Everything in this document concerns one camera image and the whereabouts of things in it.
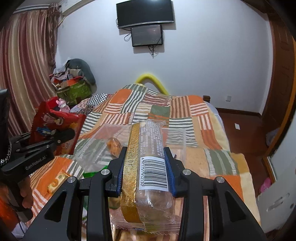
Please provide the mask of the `person's hand holding gripper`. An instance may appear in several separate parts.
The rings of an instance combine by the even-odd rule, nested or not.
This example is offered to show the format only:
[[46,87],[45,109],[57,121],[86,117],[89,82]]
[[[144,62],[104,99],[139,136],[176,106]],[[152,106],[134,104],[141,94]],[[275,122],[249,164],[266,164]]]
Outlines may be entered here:
[[18,186],[20,188],[20,194],[23,197],[23,201],[22,201],[23,207],[31,209],[34,204],[34,200],[32,195],[30,177],[29,176],[26,177],[24,180],[22,180],[18,184]]

